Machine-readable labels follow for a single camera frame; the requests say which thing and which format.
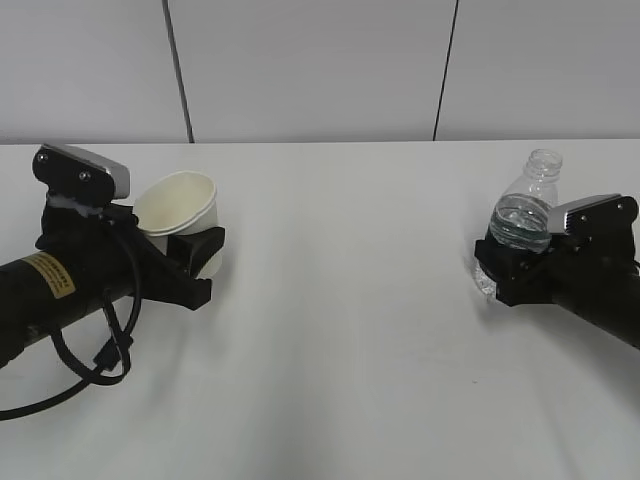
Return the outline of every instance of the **warning label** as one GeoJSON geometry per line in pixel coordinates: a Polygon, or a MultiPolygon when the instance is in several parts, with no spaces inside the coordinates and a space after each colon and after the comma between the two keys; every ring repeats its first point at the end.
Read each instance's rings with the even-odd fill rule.
{"type": "Polygon", "coordinates": [[[66,297],[76,291],[71,275],[53,256],[45,252],[34,253],[22,259],[35,268],[45,279],[55,298],[66,297]]]}

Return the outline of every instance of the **black cable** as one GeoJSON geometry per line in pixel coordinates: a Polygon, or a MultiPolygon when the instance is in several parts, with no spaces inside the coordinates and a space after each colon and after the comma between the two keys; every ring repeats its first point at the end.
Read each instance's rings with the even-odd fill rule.
{"type": "MultiPolygon", "coordinates": [[[[129,319],[127,321],[127,324],[125,325],[124,330],[122,330],[122,333],[130,336],[131,332],[133,331],[133,329],[135,328],[135,325],[138,321],[138,317],[140,315],[140,310],[142,307],[142,275],[140,273],[140,267],[138,265],[138,260],[135,256],[135,254],[133,253],[133,250],[131,249],[131,247],[129,246],[129,244],[126,242],[126,240],[124,240],[120,234],[115,230],[115,229],[107,229],[107,231],[113,236],[113,238],[116,240],[116,242],[118,242],[118,244],[120,245],[120,247],[122,247],[122,250],[124,251],[124,253],[127,255],[129,262],[131,264],[131,270],[132,270],[132,274],[133,274],[133,279],[134,279],[134,290],[133,290],[133,305],[131,306],[131,313],[129,314],[129,319]]],[[[105,316],[107,318],[107,322],[110,322],[110,328],[113,325],[113,321],[115,320],[116,323],[117,322],[117,318],[114,319],[113,316],[115,316],[115,311],[113,311],[113,304],[111,304],[110,299],[108,302],[103,302],[105,303],[105,316]]],[[[122,356],[124,355],[124,352],[122,352],[121,349],[119,349],[119,354],[122,358],[122,356]]],[[[92,375],[100,375],[102,372],[104,372],[104,370],[106,370],[107,366],[106,365],[96,365],[96,367],[91,370],[92,375]]],[[[91,381],[89,381],[88,379],[83,378],[82,380],[80,380],[78,383],[76,383],[75,385],[73,385],[72,387],[68,388],[67,390],[54,395],[53,397],[49,397],[45,400],[42,400],[40,402],[36,402],[36,403],[32,403],[31,405],[26,405],[24,407],[18,407],[18,408],[13,408],[10,410],[0,410],[0,421],[4,421],[4,420],[14,420],[17,418],[22,418],[22,417],[27,417],[29,415],[33,415],[35,413],[39,413],[42,412],[44,410],[48,410],[50,408],[53,408],[57,405],[60,405],[62,402],[65,402],[67,400],[69,400],[70,398],[76,396],[78,393],[80,393],[81,391],[83,391],[85,388],[87,388],[89,385],[91,385],[91,381]]]]}
{"type": "Polygon", "coordinates": [[[133,339],[125,335],[120,328],[118,316],[113,308],[108,290],[105,290],[102,294],[102,303],[107,324],[109,325],[109,331],[111,332],[111,338],[104,344],[98,355],[96,355],[94,362],[97,366],[104,367],[107,370],[113,370],[118,362],[121,362],[122,372],[119,375],[108,376],[93,372],[69,350],[60,328],[51,331],[49,335],[51,336],[51,341],[60,360],[69,367],[69,370],[94,385],[111,386],[124,380],[124,377],[126,377],[129,370],[131,370],[129,347],[131,347],[133,339]]]}

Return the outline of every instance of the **water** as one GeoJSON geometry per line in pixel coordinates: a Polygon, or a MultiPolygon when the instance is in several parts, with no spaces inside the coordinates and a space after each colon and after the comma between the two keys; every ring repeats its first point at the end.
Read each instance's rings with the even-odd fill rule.
{"type": "MultiPolygon", "coordinates": [[[[496,204],[489,230],[495,239],[511,248],[540,253],[547,249],[551,235],[547,231],[547,216],[551,207],[537,198],[515,193],[505,195],[496,204]]],[[[485,295],[495,297],[496,284],[476,262],[474,278],[485,295]]]]}

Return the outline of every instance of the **white paper cup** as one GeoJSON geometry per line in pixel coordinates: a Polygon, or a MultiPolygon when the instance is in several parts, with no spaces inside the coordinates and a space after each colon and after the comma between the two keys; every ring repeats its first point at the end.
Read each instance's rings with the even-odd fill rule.
{"type": "MultiPolygon", "coordinates": [[[[167,253],[169,235],[192,235],[218,225],[216,185],[198,172],[176,172],[140,195],[133,204],[138,228],[158,250],[167,253]]],[[[203,267],[198,278],[211,278],[220,268],[222,252],[203,267]]]]}

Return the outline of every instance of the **white table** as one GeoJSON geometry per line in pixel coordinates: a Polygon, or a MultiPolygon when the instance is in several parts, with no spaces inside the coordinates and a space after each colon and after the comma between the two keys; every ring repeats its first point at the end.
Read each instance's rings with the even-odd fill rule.
{"type": "MultiPolygon", "coordinates": [[[[224,265],[200,311],[144,304],[121,385],[0,424],[2,478],[637,479],[640,352],[557,307],[487,305],[467,272],[541,146],[565,157],[561,201],[638,196],[640,141],[92,146],[134,197],[213,176],[224,265]]],[[[35,151],[0,147],[2,262],[38,234],[35,151]]],[[[106,325],[67,335],[89,360],[106,325]]],[[[41,342],[0,371],[0,407],[72,381],[41,342]]]]}

